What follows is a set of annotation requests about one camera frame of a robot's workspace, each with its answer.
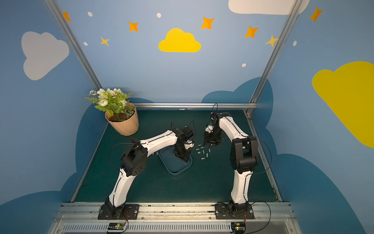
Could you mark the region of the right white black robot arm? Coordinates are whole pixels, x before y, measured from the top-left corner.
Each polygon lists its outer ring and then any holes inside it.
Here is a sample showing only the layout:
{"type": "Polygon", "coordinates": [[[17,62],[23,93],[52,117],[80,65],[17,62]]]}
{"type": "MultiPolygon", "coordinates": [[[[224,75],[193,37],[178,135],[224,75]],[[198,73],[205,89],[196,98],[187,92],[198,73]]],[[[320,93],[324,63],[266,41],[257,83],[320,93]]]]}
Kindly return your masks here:
{"type": "Polygon", "coordinates": [[[219,145],[222,142],[222,133],[229,138],[230,164],[234,170],[234,182],[228,212],[232,217],[240,217],[249,208],[249,184],[259,164],[258,140],[246,134],[228,112],[212,111],[210,118],[211,123],[205,128],[203,145],[211,147],[219,145]]]}

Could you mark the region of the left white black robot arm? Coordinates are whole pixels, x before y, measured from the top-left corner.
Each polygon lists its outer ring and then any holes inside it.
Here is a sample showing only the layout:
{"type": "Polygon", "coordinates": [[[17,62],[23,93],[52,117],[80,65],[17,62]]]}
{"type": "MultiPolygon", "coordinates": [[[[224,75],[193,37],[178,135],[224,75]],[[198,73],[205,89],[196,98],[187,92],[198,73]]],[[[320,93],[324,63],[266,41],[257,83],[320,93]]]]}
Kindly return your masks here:
{"type": "Polygon", "coordinates": [[[194,132],[185,128],[172,127],[157,136],[132,140],[121,158],[119,175],[113,191],[99,209],[98,219],[119,219],[125,212],[125,203],[130,187],[146,168],[147,158],[153,153],[171,146],[176,157],[187,161],[194,146],[194,132]]]}

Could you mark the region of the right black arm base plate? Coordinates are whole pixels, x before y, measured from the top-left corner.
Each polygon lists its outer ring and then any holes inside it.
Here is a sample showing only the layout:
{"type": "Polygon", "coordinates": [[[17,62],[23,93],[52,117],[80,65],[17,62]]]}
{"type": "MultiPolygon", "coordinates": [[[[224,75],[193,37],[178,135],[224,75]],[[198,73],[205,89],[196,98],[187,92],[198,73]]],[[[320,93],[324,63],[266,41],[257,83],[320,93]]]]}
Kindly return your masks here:
{"type": "Polygon", "coordinates": [[[216,219],[255,219],[252,206],[248,203],[219,202],[215,204],[214,208],[216,219]]]}

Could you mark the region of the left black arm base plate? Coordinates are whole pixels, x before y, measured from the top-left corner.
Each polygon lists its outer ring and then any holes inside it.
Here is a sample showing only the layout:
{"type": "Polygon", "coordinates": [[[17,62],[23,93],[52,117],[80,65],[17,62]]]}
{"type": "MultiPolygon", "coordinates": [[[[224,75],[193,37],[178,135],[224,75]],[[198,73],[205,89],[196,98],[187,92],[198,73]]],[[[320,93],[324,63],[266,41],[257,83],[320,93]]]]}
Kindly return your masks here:
{"type": "Polygon", "coordinates": [[[136,220],[139,213],[139,204],[123,204],[113,208],[110,204],[104,204],[99,209],[98,220],[136,220]]]}

